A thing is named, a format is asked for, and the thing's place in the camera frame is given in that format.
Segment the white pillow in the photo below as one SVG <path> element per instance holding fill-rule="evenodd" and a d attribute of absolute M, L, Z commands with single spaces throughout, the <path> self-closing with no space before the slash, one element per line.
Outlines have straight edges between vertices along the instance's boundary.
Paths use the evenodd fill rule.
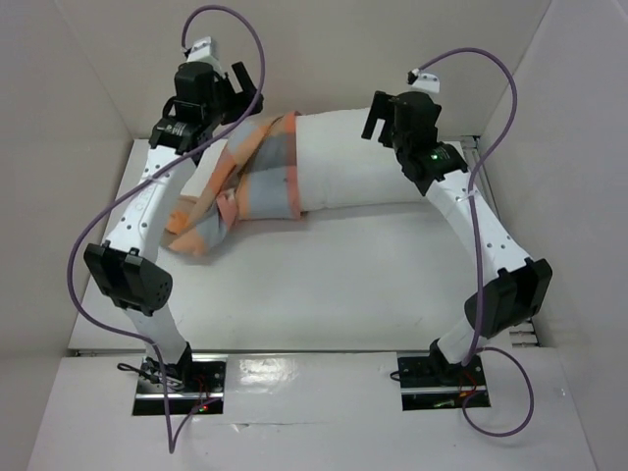
<path fill-rule="evenodd" d="M 362 108 L 295 118 L 302 211 L 423 199 L 403 175 L 393 151 L 361 137 L 367 116 Z"/>

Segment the orange grey checked pillowcase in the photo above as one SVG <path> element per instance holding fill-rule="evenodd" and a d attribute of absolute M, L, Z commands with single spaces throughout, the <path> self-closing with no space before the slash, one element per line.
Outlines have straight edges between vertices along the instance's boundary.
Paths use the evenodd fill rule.
<path fill-rule="evenodd" d="M 227 139 L 197 197 L 181 196 L 161 244 L 203 256 L 242 221 L 297 220 L 303 212 L 298 176 L 295 111 L 244 121 Z"/>

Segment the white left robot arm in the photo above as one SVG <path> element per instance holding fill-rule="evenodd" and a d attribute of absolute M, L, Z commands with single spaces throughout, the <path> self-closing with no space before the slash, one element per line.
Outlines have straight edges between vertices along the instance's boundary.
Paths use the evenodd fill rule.
<path fill-rule="evenodd" d="M 192 383 L 192 353 L 168 306 L 173 278 L 157 263 L 158 249 L 183 186 L 196 170 L 214 130 L 263 106 L 243 63 L 232 66 L 241 87 L 202 61 L 179 66 L 176 93 L 164 105 L 149 138 L 140 191 L 100 244 L 89 244 L 83 260 L 100 291 L 123 310 L 146 347 L 151 376 L 173 392 Z"/>

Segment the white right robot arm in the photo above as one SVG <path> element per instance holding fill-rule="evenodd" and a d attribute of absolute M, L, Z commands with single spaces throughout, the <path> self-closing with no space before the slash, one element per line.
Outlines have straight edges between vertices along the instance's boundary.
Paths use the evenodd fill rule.
<path fill-rule="evenodd" d="M 476 265 L 477 288 L 463 305 L 459 321 L 434 340 L 418 373 L 440 385 L 451 384 L 489 340 L 537 315 L 552 269 L 534 259 L 507 232 L 471 181 L 462 154 L 438 139 L 441 106 L 417 91 L 373 97 L 362 136 L 378 138 L 393 150 L 403 174 L 445 218 Z"/>

